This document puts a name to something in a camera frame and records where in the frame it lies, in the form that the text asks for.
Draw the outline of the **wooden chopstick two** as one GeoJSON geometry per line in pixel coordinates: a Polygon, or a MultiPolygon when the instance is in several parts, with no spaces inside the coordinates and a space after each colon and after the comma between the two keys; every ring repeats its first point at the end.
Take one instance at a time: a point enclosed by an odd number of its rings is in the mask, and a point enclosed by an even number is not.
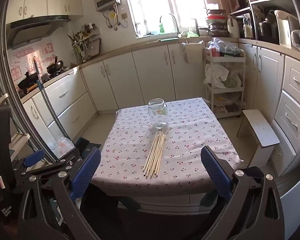
{"type": "Polygon", "coordinates": [[[154,141],[153,141],[150,153],[149,153],[149,157],[146,162],[145,170],[144,170],[144,175],[146,178],[148,178],[149,176],[151,177],[156,168],[159,144],[160,144],[162,135],[163,135],[162,130],[159,130],[155,135],[155,138],[154,138],[154,141]]]}

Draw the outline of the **wooden chopstick six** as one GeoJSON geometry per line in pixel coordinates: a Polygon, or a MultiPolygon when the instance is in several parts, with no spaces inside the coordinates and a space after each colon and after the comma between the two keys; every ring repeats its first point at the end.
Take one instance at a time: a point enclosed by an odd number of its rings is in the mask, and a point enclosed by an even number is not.
{"type": "Polygon", "coordinates": [[[162,160],[162,152],[163,152],[164,143],[165,143],[165,137],[166,137],[166,134],[163,133],[162,137],[160,139],[160,145],[159,145],[159,155],[158,155],[157,167],[156,167],[156,171],[155,171],[156,176],[159,175],[159,170],[160,170],[160,165],[161,165],[161,160],[162,160]]]}

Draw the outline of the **wooden chopstick four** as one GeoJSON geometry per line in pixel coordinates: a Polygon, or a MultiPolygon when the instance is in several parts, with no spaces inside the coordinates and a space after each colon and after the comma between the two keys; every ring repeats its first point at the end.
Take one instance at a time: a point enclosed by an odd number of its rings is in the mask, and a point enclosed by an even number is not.
{"type": "Polygon", "coordinates": [[[154,149],[153,164],[151,165],[151,171],[150,171],[150,176],[151,177],[155,176],[155,171],[156,171],[157,161],[158,161],[158,155],[159,155],[159,145],[160,145],[160,139],[162,137],[162,134],[163,134],[163,132],[161,130],[161,133],[158,136],[157,143],[156,143],[156,146],[155,146],[155,149],[154,149]]]}

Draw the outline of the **wooden chopstick five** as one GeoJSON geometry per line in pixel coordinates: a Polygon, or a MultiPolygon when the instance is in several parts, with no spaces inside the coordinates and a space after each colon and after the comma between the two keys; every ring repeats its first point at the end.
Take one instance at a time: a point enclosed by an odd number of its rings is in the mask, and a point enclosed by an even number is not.
{"type": "Polygon", "coordinates": [[[157,176],[157,170],[158,170],[158,166],[159,166],[159,159],[160,159],[160,155],[161,155],[161,148],[162,148],[162,144],[164,143],[164,137],[165,134],[160,131],[159,132],[159,136],[158,136],[158,142],[155,148],[155,156],[154,156],[154,164],[153,164],[153,174],[152,176],[156,177],[157,176]]]}

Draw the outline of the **wooden chopstick three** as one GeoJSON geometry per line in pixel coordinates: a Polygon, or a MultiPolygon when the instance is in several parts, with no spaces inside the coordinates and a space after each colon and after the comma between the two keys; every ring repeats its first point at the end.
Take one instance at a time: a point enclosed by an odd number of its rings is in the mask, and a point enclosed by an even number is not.
{"type": "Polygon", "coordinates": [[[149,169],[148,169],[148,173],[147,173],[148,176],[152,176],[152,174],[156,168],[157,159],[158,159],[158,155],[159,155],[159,147],[160,147],[163,135],[164,135],[163,132],[159,131],[157,139],[155,141],[155,145],[153,147],[153,156],[152,156],[152,161],[150,162],[150,165],[149,165],[149,169]]]}

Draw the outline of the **wooden chopstick one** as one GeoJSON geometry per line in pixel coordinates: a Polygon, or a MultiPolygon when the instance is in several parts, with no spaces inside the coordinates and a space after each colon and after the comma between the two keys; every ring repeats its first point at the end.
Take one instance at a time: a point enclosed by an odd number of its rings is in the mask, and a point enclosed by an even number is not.
{"type": "Polygon", "coordinates": [[[155,137],[154,137],[154,139],[153,139],[153,142],[152,142],[152,145],[151,145],[151,149],[150,149],[149,155],[148,155],[148,157],[147,157],[145,166],[143,167],[143,172],[145,172],[146,169],[147,169],[148,163],[149,163],[149,161],[150,161],[150,158],[151,158],[151,155],[152,155],[152,152],[153,152],[153,148],[156,146],[157,139],[158,139],[158,136],[160,135],[160,133],[161,133],[161,131],[159,130],[159,131],[156,133],[156,135],[155,135],[155,137]]]}

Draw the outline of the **chrome kitchen faucet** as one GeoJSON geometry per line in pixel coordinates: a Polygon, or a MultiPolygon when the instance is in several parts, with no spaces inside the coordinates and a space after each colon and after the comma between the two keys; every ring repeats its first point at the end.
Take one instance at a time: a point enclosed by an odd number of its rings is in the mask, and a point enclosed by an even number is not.
{"type": "Polygon", "coordinates": [[[159,24],[162,23],[164,26],[165,33],[175,32],[177,38],[182,38],[182,33],[179,29],[179,25],[177,22],[176,17],[172,13],[166,13],[160,16],[159,18],[159,24]]]}

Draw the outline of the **white small stool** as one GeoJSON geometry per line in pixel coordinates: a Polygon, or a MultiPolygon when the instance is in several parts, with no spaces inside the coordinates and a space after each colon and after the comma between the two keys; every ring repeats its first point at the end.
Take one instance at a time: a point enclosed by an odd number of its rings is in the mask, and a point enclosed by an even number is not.
{"type": "Polygon", "coordinates": [[[248,167],[264,167],[270,159],[274,147],[280,141],[259,110],[243,110],[242,114],[243,120],[239,126],[237,137],[240,138],[252,134],[257,143],[256,151],[248,167]]]}

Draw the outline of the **floral cherry tablecloth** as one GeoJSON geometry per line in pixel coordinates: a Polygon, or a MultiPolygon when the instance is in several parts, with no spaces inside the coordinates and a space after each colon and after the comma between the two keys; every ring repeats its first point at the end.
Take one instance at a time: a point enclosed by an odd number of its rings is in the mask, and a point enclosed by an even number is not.
{"type": "Polygon", "coordinates": [[[92,183],[111,196],[177,196],[213,188],[200,152],[208,146],[219,159],[238,168],[242,160],[204,99],[169,102],[168,126],[161,142],[162,158],[153,175],[146,174],[157,130],[147,106],[121,109],[101,152],[92,183]]]}

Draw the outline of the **black pan front burner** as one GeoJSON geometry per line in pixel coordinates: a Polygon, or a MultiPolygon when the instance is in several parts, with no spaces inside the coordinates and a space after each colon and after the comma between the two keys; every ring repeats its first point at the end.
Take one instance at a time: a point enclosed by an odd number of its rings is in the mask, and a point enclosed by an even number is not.
{"type": "Polygon", "coordinates": [[[18,88],[22,90],[24,93],[27,93],[27,90],[36,84],[38,80],[38,73],[29,74],[29,72],[25,73],[25,78],[22,79],[18,83],[18,88]]]}

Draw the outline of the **black wok on stove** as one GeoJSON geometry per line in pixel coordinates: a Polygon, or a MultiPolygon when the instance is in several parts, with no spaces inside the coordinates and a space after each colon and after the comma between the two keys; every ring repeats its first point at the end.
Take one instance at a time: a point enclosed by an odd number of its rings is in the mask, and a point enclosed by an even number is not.
{"type": "Polygon", "coordinates": [[[52,75],[52,74],[58,72],[59,70],[61,70],[61,69],[63,68],[63,66],[64,66],[63,61],[62,61],[62,60],[59,61],[59,60],[58,60],[58,57],[55,56],[55,61],[54,61],[54,63],[50,64],[50,65],[46,68],[46,70],[47,70],[47,73],[48,73],[48,74],[52,75]]]}

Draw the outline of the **clear glass jar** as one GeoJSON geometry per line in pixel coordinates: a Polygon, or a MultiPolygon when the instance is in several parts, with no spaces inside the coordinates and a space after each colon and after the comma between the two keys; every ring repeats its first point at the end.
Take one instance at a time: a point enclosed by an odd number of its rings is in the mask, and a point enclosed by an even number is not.
{"type": "Polygon", "coordinates": [[[163,129],[167,126],[169,117],[166,102],[163,99],[152,99],[148,102],[148,114],[151,124],[156,129],[163,129]]]}

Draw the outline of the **white rolling utility cart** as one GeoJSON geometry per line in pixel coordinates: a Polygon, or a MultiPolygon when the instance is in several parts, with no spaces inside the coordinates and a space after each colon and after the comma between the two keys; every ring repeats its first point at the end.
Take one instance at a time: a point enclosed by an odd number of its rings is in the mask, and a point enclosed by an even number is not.
{"type": "Polygon", "coordinates": [[[238,56],[221,55],[214,48],[205,49],[206,64],[221,64],[229,75],[224,82],[225,88],[214,88],[213,85],[205,85],[208,97],[208,105],[217,118],[240,116],[244,108],[244,90],[246,76],[245,52],[238,50],[238,56]]]}

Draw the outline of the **white plastic bag in cart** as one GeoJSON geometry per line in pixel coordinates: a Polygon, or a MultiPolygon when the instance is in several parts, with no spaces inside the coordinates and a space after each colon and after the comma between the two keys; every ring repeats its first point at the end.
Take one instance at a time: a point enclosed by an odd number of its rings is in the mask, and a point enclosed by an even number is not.
{"type": "Polygon", "coordinates": [[[224,82],[227,80],[229,71],[221,64],[205,65],[205,85],[213,85],[214,88],[225,88],[224,82]]]}

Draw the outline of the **range hood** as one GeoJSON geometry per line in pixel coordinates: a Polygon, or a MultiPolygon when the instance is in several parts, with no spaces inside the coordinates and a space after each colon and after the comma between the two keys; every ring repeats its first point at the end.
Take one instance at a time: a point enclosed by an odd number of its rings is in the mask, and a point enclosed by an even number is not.
{"type": "Polygon", "coordinates": [[[70,21],[66,15],[31,17],[6,24],[7,48],[17,49],[40,41],[70,21]]]}

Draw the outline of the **white hanging trash bin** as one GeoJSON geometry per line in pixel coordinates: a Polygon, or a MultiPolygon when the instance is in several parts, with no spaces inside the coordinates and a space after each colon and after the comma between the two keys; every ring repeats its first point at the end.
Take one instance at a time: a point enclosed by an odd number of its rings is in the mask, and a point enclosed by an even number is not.
{"type": "Polygon", "coordinates": [[[182,43],[185,61],[189,64],[201,64],[203,61],[204,41],[198,43],[182,43]]]}

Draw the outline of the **stacked bowls and plates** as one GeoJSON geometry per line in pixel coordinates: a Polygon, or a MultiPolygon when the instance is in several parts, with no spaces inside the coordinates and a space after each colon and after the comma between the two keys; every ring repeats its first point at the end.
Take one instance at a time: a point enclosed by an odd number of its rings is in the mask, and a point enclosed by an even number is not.
{"type": "Polygon", "coordinates": [[[206,22],[208,25],[209,36],[211,37],[229,37],[230,33],[227,27],[228,17],[223,9],[209,9],[207,11],[206,22]]]}

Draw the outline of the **white plastic jug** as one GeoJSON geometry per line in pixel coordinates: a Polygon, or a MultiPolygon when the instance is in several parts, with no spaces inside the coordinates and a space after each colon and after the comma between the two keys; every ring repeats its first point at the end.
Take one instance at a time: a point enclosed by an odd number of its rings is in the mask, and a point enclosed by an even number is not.
{"type": "Polygon", "coordinates": [[[231,16],[227,20],[227,28],[230,37],[240,38],[238,22],[231,16]]]}

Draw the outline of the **black kettle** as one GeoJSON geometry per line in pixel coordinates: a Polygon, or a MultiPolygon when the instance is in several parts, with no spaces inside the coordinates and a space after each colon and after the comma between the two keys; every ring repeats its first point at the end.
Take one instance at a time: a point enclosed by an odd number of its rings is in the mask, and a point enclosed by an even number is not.
{"type": "Polygon", "coordinates": [[[265,20],[258,24],[258,38],[264,42],[279,44],[279,32],[274,10],[269,10],[265,20]]]}

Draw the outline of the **green dish soap bottle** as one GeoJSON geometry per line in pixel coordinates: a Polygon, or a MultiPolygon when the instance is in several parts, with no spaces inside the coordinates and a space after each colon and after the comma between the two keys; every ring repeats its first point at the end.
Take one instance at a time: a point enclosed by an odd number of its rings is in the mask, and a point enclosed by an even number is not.
{"type": "Polygon", "coordinates": [[[165,33],[164,26],[163,26],[162,23],[159,24],[159,29],[160,29],[160,33],[161,33],[161,34],[164,34],[164,33],[165,33]]]}

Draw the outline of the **white electric water boiler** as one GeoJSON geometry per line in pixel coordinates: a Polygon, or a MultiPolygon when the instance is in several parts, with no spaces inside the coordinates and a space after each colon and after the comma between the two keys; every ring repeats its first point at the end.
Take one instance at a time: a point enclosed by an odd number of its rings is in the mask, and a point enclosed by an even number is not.
{"type": "Polygon", "coordinates": [[[275,10],[274,14],[279,31],[279,44],[286,48],[297,50],[297,47],[292,42],[291,34],[292,31],[300,29],[298,18],[282,10],[275,10]]]}

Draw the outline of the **wall utensil rack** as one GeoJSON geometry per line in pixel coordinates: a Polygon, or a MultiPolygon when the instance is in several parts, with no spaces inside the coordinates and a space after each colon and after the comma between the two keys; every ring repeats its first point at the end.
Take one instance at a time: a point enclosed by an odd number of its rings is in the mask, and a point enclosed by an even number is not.
{"type": "Polygon", "coordinates": [[[85,63],[100,54],[100,30],[94,23],[84,24],[81,31],[67,37],[71,41],[71,55],[77,63],[85,63]]]}

